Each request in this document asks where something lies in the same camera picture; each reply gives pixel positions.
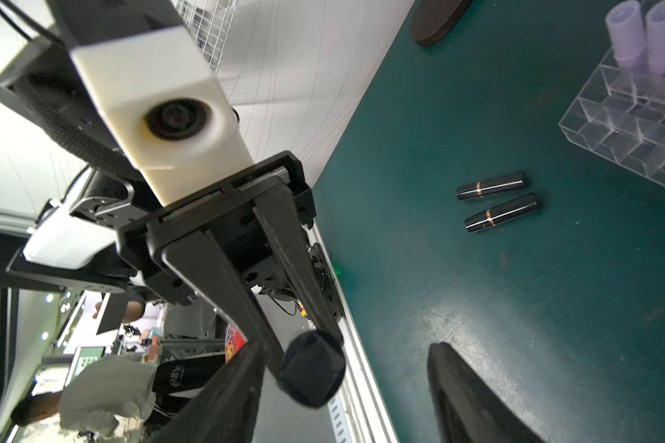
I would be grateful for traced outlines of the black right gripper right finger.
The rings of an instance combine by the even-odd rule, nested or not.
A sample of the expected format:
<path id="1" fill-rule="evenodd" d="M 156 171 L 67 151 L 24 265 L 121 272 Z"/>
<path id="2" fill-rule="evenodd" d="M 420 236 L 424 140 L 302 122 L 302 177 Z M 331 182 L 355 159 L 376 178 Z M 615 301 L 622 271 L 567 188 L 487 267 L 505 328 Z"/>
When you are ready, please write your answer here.
<path id="1" fill-rule="evenodd" d="M 430 396 L 443 442 L 541 442 L 448 343 L 432 343 Z"/>

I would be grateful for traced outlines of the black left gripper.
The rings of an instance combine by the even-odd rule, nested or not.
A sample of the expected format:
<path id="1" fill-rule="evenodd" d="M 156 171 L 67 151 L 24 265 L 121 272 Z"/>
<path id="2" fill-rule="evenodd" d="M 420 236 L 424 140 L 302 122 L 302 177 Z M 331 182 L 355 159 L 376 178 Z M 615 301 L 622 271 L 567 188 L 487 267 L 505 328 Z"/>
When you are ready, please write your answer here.
<path id="1" fill-rule="evenodd" d="M 283 184 L 266 190 L 275 178 Z M 117 229 L 116 250 L 158 297 L 188 305 L 195 291 L 221 310 L 247 341 L 263 347 L 278 380 L 284 351 L 249 286 L 283 301 L 295 292 L 317 329 L 344 341 L 301 227 L 312 227 L 315 215 L 303 165 L 284 151 Z"/>

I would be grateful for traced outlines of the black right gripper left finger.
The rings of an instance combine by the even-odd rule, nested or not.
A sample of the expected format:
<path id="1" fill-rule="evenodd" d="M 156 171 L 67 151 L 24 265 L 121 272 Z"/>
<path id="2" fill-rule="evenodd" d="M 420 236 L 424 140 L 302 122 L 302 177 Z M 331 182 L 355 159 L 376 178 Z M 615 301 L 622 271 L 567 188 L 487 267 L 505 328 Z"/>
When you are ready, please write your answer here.
<path id="1" fill-rule="evenodd" d="M 251 442 L 257 422 L 266 352 L 245 344 L 201 393 L 156 432 L 153 442 Z"/>

